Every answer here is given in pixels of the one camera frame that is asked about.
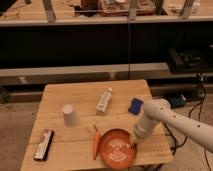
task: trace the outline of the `floor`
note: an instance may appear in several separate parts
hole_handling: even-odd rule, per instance
[[[187,115],[195,104],[195,102],[189,103],[183,108],[176,109],[176,112]],[[38,107],[39,102],[0,104],[0,171],[20,170]],[[198,110],[192,114],[192,117],[196,119],[197,114]],[[207,95],[201,120],[213,126],[213,94]],[[172,131],[182,142],[183,135],[176,130]],[[213,154],[207,152],[207,155],[213,169]],[[161,170],[208,170],[203,148],[190,140],[184,147],[177,150],[174,158],[174,162],[163,165]]]

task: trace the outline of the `tabletop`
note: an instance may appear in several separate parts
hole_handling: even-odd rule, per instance
[[[96,105],[103,92],[112,88],[113,95],[105,115],[96,114]],[[142,101],[152,96],[145,80],[107,81],[70,84],[50,84],[45,87],[21,170],[82,170],[106,168],[100,156],[93,160],[93,124],[103,135],[113,128],[131,132],[134,123],[143,114],[130,114],[128,108],[133,98]],[[76,126],[66,126],[62,108],[72,104],[79,116]],[[47,161],[34,161],[33,157],[44,129],[55,132]],[[159,124],[153,134],[138,145],[133,165],[172,162],[167,137]]]

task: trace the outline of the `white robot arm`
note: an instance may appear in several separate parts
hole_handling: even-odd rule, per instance
[[[144,115],[134,125],[134,131],[130,136],[132,144],[148,137],[154,127],[162,121],[213,153],[212,126],[172,111],[168,101],[165,99],[146,101],[143,104],[143,108]]]

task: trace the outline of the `orange object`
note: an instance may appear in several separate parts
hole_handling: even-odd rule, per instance
[[[133,163],[137,147],[130,145],[129,136],[122,129],[109,130],[102,136],[99,144],[100,156],[108,167],[124,169]]]
[[[95,129],[95,133],[93,136],[93,160],[96,160],[97,155],[98,155],[98,146],[99,146],[99,142],[101,139],[101,134],[98,132],[97,127],[95,126],[95,124],[93,125],[94,129]]]

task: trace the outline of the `orange plate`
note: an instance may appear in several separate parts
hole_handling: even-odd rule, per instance
[[[124,169],[132,164],[137,148],[129,143],[130,134],[122,129],[111,129],[100,141],[100,156],[102,161],[112,169]]]

